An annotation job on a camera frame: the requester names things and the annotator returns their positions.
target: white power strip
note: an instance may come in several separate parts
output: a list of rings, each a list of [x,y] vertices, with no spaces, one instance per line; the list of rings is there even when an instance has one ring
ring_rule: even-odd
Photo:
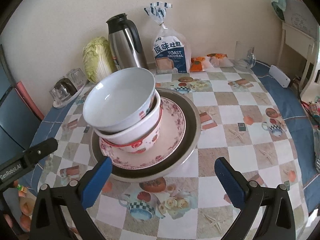
[[[274,77],[282,87],[287,88],[289,86],[290,78],[275,65],[271,65],[269,74]]]

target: metal bolt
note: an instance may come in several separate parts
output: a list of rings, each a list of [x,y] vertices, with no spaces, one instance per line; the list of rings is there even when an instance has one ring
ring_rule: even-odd
[[[257,186],[258,186],[258,183],[257,183],[256,181],[254,181],[254,180],[250,180],[249,185],[250,185],[251,187],[257,187]]]
[[[286,189],[287,189],[287,187],[285,186],[285,184],[280,184],[280,185],[279,185],[279,188],[282,189],[282,190],[286,190]]]
[[[78,184],[78,181],[77,180],[72,180],[72,181],[70,181],[70,183],[69,183],[69,185],[71,186],[71,187],[74,187],[74,186],[76,186]]]
[[[48,187],[48,185],[47,185],[47,184],[43,184],[43,185],[40,187],[40,189],[41,189],[41,190],[46,190],[46,189],[47,189],[47,187]]]

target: pink floral plate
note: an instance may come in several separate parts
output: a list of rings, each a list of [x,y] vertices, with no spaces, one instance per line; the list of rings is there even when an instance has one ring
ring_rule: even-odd
[[[186,131],[186,119],[175,102],[164,97],[161,97],[161,101],[160,134],[151,149],[141,154],[132,154],[108,145],[99,138],[102,153],[112,159],[113,165],[126,170],[145,169],[165,160],[177,149]]]

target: wall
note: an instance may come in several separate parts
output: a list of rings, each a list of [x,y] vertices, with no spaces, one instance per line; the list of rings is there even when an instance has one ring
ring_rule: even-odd
[[[237,40],[255,45],[259,60],[275,64],[281,23],[270,0],[24,0],[0,37],[16,80],[46,114],[49,89],[70,69],[82,67],[82,49],[108,35],[111,16],[127,13],[139,30],[148,62],[159,26],[143,11],[150,2],[173,4],[166,25],[185,35],[192,55],[222,52],[233,56]]]

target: large metal bowl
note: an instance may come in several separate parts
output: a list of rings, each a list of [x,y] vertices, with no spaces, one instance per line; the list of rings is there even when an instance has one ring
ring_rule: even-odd
[[[186,132],[179,147],[164,161],[159,164],[142,170],[125,170],[112,166],[111,176],[114,179],[125,182],[144,182],[163,177],[179,165],[183,164],[192,154],[200,136],[200,116],[193,102],[170,89],[157,88],[161,97],[174,101],[182,109],[186,118]],[[99,147],[99,136],[92,131],[89,143],[90,154],[95,162],[103,156]]]

